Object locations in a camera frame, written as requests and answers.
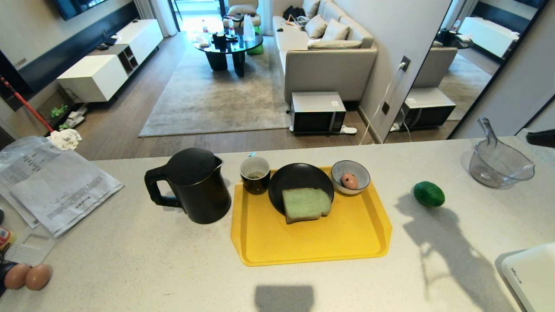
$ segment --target television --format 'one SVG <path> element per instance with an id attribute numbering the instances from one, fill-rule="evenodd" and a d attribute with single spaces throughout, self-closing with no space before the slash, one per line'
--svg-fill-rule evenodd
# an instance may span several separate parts
<path id="1" fill-rule="evenodd" d="M 544 0 L 516 0 L 516 2 L 524 3 L 536 9 L 542 5 L 543 1 Z"/>
<path id="2" fill-rule="evenodd" d="M 67 21 L 107 0 L 54 0 L 62 17 Z"/>

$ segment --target black electric kettle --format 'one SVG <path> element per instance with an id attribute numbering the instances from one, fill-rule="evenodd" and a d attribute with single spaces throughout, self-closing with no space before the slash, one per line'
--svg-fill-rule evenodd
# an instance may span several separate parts
<path id="1" fill-rule="evenodd" d="M 181 207 L 200 224 L 221 219 L 231 207 L 231 196 L 221 176 L 223 161 L 209 150 L 188 148 L 166 165 L 147 171 L 144 182 L 156 205 Z M 165 180 L 175 197 L 160 194 L 157 182 Z"/>

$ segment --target throw pillow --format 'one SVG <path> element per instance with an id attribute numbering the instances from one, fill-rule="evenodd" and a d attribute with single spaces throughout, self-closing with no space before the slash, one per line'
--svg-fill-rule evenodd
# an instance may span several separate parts
<path id="1" fill-rule="evenodd" d="M 318 12 L 318 5 L 320 0 L 303 0 L 302 9 L 305 10 L 305 15 L 307 18 L 312 18 Z"/>
<path id="2" fill-rule="evenodd" d="M 324 32 L 326 31 L 327 23 L 322 18 L 321 15 L 316 15 L 312 17 L 310 21 L 305 25 L 305 32 L 312 39 L 322 38 Z"/>
<path id="3" fill-rule="evenodd" d="M 357 40 L 333 40 L 319 41 L 308 45 L 309 50 L 326 50 L 326 49 L 358 49 L 362 44 Z"/>
<path id="4" fill-rule="evenodd" d="M 235 16 L 235 15 L 256 15 L 256 8 L 250 4 L 238 4 L 236 6 L 232 6 L 229 8 L 228 15 Z"/>
<path id="5" fill-rule="evenodd" d="M 345 40 L 348 34 L 349 27 L 332 18 L 326 27 L 322 41 Z"/>

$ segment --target slice of bread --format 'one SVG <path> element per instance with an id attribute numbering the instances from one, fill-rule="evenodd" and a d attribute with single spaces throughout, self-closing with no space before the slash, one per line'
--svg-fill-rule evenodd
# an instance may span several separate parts
<path id="1" fill-rule="evenodd" d="M 321 189 L 287 189 L 282 194 L 287 224 L 317 220 L 331 211 L 330 198 Z"/>

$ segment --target kettle lid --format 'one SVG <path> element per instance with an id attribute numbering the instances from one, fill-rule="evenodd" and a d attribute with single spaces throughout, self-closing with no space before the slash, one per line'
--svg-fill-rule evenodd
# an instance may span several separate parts
<path id="1" fill-rule="evenodd" d="M 168 179 L 179 185 L 203 181 L 214 171 L 216 156 L 206 149 L 188 148 L 174 155 L 164 166 Z"/>

